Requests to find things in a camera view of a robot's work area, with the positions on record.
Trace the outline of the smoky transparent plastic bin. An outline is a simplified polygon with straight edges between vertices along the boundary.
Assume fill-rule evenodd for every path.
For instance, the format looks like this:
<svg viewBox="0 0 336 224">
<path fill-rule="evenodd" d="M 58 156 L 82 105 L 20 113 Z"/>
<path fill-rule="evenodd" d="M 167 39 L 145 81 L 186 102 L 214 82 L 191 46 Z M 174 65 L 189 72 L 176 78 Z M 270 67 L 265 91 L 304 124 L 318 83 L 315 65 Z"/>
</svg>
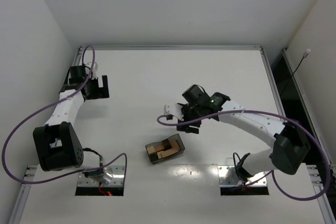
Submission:
<svg viewBox="0 0 336 224">
<path fill-rule="evenodd" d="M 145 149 L 150 163 L 155 165 L 182 155 L 185 146 L 180 135 L 175 134 L 162 141 L 147 144 Z"/>
</svg>

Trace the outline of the printed light wood plank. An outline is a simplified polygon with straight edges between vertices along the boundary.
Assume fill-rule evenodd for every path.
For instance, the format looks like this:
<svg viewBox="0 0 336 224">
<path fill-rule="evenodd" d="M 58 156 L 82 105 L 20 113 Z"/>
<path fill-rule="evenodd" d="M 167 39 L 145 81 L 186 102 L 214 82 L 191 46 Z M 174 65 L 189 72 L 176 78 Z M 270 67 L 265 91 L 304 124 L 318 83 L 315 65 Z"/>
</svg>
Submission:
<svg viewBox="0 0 336 224">
<path fill-rule="evenodd" d="M 180 150 L 178 148 L 171 148 L 166 151 L 157 152 L 158 159 L 169 158 L 170 156 L 178 153 Z"/>
</svg>

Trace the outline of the plain light wood plank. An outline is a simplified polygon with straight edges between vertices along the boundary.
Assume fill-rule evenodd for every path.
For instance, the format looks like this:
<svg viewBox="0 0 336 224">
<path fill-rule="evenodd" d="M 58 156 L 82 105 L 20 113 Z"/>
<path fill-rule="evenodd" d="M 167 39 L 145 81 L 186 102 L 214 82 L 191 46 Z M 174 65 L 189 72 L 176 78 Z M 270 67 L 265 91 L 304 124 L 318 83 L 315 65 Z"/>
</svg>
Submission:
<svg viewBox="0 0 336 224">
<path fill-rule="evenodd" d="M 164 150 L 163 144 L 151 144 L 146 147 L 146 150 L 149 155 L 152 155 L 154 153 L 160 152 Z"/>
</svg>

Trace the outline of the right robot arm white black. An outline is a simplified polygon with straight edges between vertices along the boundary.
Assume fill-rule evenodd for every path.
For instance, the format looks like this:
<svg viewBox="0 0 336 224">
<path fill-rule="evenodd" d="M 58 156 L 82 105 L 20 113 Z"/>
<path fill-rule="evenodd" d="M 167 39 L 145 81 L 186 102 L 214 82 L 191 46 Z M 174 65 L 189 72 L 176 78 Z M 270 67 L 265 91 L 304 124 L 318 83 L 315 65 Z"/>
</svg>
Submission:
<svg viewBox="0 0 336 224">
<path fill-rule="evenodd" d="M 171 115 L 179 123 L 189 121 L 190 124 L 177 126 L 178 131 L 197 134 L 201 125 L 199 118 L 211 115 L 215 121 L 233 125 L 268 145 L 267 150 L 245 154 L 229 170 L 229 183 L 233 185 L 245 183 L 256 174 L 269 170 L 294 175 L 310 150 L 303 130 L 294 124 L 247 113 L 227 95 L 219 92 L 208 95 L 203 88 L 194 84 L 182 96 L 187 103 L 175 105 Z"/>
</svg>

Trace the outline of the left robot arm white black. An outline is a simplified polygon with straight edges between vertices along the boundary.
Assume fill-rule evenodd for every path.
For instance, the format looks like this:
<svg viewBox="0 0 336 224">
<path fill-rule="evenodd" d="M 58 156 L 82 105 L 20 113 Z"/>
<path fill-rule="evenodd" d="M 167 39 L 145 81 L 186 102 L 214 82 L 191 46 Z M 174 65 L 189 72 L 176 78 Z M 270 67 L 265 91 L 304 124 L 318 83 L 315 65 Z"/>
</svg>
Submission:
<svg viewBox="0 0 336 224">
<path fill-rule="evenodd" d="M 45 172 L 79 168 L 84 162 L 83 147 L 73 127 L 78 111 L 87 100 L 110 97 L 108 77 L 103 75 L 99 86 L 99 78 L 88 70 L 87 66 L 69 68 L 70 78 L 59 92 L 60 103 L 44 126 L 33 131 L 39 164 Z"/>
</svg>

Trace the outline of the dark arch wood block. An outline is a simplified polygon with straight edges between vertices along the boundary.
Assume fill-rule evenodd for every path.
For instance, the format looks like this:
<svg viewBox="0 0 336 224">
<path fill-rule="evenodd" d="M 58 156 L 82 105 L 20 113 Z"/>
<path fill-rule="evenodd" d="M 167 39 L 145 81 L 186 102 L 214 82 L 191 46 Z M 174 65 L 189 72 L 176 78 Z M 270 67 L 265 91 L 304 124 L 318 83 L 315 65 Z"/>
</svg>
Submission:
<svg viewBox="0 0 336 224">
<path fill-rule="evenodd" d="M 178 151 L 180 150 L 180 147 L 178 145 L 178 142 L 176 140 L 163 140 L 162 144 L 164 146 L 164 150 L 170 150 L 172 148 L 177 149 Z"/>
</svg>

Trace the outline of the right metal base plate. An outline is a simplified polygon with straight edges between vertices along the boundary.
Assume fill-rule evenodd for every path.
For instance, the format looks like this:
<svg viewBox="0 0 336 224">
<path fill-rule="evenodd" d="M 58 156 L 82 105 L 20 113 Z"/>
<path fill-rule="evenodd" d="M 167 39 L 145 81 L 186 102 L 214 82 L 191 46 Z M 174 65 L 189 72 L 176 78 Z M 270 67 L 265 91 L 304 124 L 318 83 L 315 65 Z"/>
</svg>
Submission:
<svg viewBox="0 0 336 224">
<path fill-rule="evenodd" d="M 239 176 L 234 165 L 218 165 L 219 185 L 223 189 L 244 187 L 267 187 L 266 173 L 260 172 L 252 177 Z"/>
</svg>

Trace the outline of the metal base plate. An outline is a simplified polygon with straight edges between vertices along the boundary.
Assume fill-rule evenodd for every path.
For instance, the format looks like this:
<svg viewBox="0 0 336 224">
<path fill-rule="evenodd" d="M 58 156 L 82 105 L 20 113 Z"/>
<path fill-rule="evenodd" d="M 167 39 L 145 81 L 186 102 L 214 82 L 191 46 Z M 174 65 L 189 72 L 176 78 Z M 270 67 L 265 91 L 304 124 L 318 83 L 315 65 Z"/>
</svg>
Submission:
<svg viewBox="0 0 336 224">
<path fill-rule="evenodd" d="M 104 169 L 80 173 L 78 187 L 122 187 L 124 184 L 125 166 L 107 166 Z"/>
<path fill-rule="evenodd" d="M 218 165 L 219 185 L 223 189 L 244 187 L 267 187 L 266 173 L 260 172 L 252 177 L 239 176 L 234 165 Z"/>
</svg>

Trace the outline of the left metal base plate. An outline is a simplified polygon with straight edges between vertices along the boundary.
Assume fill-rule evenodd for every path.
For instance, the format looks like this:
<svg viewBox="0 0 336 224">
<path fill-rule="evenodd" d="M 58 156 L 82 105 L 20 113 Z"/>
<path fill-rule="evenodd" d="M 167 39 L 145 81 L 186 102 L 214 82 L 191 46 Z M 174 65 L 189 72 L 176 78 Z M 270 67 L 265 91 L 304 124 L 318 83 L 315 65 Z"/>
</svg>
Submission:
<svg viewBox="0 0 336 224">
<path fill-rule="evenodd" d="M 80 173 L 78 187 L 122 187 L 124 184 L 125 166 L 107 166 L 104 169 Z"/>
</svg>

